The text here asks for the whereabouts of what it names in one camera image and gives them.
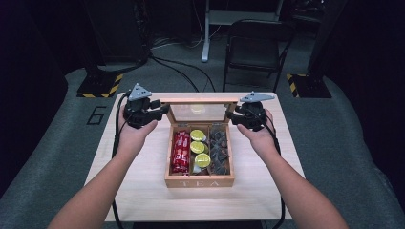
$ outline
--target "black mesh chair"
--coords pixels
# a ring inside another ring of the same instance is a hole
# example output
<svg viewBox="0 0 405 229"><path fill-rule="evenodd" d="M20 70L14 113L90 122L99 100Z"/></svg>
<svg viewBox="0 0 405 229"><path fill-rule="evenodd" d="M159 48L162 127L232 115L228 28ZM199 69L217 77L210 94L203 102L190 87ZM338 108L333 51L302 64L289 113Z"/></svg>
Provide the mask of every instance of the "black mesh chair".
<svg viewBox="0 0 405 229"><path fill-rule="evenodd" d="M270 88L265 82L251 84L251 75L242 82L228 82L228 68L267 72L267 84L271 74L277 73L272 90L276 92L294 34L294 28L284 22L245 19L233 23L227 37L223 92L226 84Z"/></svg>

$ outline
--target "dark background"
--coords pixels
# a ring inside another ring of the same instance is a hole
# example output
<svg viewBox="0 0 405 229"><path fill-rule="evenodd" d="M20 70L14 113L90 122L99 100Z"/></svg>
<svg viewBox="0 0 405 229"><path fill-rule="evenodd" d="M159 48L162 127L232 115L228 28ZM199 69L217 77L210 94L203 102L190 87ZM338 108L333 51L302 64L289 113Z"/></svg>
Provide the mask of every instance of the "dark background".
<svg viewBox="0 0 405 229"><path fill-rule="evenodd" d="M152 25L160 25L155 26L157 30L186 40L199 31L194 19L188 18L194 13L190 2L159 5L166 13L155 5L149 14L154 17L148 19ZM317 36L310 70L332 79L345 92L359 116L374 163L388 177L404 208L405 6L399 1L332 2ZM223 3L213 7L221 8ZM203 19L204 1L196 1L196 7ZM161 23L167 17L178 25L174 30L165 30L168 26ZM78 0L3 1L0 30L3 195L63 102L67 91L64 75L85 67L83 52L98 65L105 64L105 56L85 4ZM83 45L87 49L77 52Z"/></svg>

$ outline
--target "handheld controller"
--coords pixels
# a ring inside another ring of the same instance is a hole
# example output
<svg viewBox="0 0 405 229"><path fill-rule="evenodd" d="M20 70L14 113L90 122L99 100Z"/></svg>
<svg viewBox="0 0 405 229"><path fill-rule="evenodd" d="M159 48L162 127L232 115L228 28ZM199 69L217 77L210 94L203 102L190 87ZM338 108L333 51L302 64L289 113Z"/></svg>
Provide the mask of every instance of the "handheld controller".
<svg viewBox="0 0 405 229"><path fill-rule="evenodd" d="M242 124L255 132L260 131L263 129L262 123L266 123L266 111L261 101L269 99L274 99L274 96L252 92L240 99L244 102L242 106L235 108L235 112L242 115L226 112L226 116L232 120L233 125Z"/></svg>
<svg viewBox="0 0 405 229"><path fill-rule="evenodd" d="M169 104L161 106L158 100L150 100L151 95L151 92L138 83L135 85L128 97L123 114L128 125L139 129L153 120L160 121L162 116L169 112Z"/></svg>

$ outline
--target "black curtain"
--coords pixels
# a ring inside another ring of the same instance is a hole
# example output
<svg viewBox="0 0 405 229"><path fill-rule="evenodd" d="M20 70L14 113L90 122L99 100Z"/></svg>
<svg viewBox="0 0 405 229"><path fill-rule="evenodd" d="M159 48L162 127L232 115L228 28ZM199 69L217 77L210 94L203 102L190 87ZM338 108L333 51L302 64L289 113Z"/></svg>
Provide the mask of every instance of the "black curtain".
<svg viewBox="0 0 405 229"><path fill-rule="evenodd" d="M311 59L312 70L332 79L352 103L373 162L391 182L403 209L404 7L402 1L348 0L330 34L318 34L325 35L326 48Z"/></svg>
<svg viewBox="0 0 405 229"><path fill-rule="evenodd" d="M68 7L70 16L61 8ZM0 13L0 195L45 134L67 92L65 75L83 68L69 25L80 22L89 53L103 64L79 0L2 1Z"/></svg>

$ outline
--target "hand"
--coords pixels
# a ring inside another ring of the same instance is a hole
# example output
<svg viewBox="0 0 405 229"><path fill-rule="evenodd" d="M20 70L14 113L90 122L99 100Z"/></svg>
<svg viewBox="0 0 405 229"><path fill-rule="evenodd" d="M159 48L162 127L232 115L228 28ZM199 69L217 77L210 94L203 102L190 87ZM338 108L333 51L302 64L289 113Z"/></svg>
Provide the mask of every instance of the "hand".
<svg viewBox="0 0 405 229"><path fill-rule="evenodd" d="M121 106L119 110L118 127L120 130L122 128L122 130L119 136L120 140L117 154L125 154L134 159L142 149L146 137L155 130L158 122L157 120L153 120L142 128L133 128L125 122L123 116L124 107L125 106Z"/></svg>
<svg viewBox="0 0 405 229"><path fill-rule="evenodd" d="M267 120L266 125L274 133L274 128L273 125L271 124L271 122L273 121L273 115L268 109L265 110L267 117L271 119L271 121L268 120L268 118L266 119ZM278 154L274 145L274 140L266 128L263 128L258 132L253 132L250 131L245 126L243 126L242 124L239 124L238 130L242 133L242 135L244 135L250 140L250 144L252 145L254 151L258 154L258 156L262 160L265 158L264 155L268 154L268 152Z"/></svg>

